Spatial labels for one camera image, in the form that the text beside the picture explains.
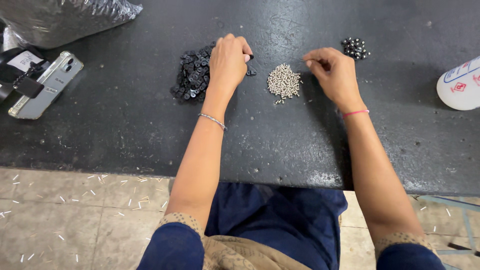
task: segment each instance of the black table surface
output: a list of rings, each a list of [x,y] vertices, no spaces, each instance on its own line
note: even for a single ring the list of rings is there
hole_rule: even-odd
[[[356,64],[362,97],[405,189],[480,196],[480,110],[442,103],[436,82],[479,55],[475,0],[135,0],[132,22],[44,51],[69,50],[84,69],[38,120],[0,104],[0,166],[174,176],[201,105],[169,93],[179,56],[227,33],[249,41],[258,74],[226,112],[221,180],[352,189],[345,127],[301,60],[346,37],[372,52]],[[301,73],[300,97],[274,105],[268,74]]]

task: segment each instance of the phone case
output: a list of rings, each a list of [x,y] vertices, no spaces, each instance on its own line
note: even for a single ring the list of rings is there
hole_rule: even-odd
[[[83,67],[84,64],[72,53],[62,52],[38,78],[37,82],[45,86],[40,94],[36,98],[22,96],[10,108],[9,115],[21,119],[37,119],[42,116],[42,113]]]

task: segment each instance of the person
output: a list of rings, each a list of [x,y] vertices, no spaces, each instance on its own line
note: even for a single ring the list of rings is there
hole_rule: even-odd
[[[243,37],[220,38],[210,84],[159,227],[137,269],[332,270],[339,268],[342,191],[220,183],[224,114],[247,71]],[[344,114],[359,205],[377,269],[444,269],[426,242],[360,96],[354,60],[333,48],[303,56]]]

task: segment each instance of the navy blue pants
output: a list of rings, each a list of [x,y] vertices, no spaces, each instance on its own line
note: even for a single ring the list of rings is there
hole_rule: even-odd
[[[206,236],[247,238],[312,269],[338,269],[343,191],[220,183]]]

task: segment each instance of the white plastic bottle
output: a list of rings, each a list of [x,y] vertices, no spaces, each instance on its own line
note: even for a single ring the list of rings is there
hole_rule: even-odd
[[[437,83],[440,99],[456,110],[480,107],[480,56],[443,74]]]

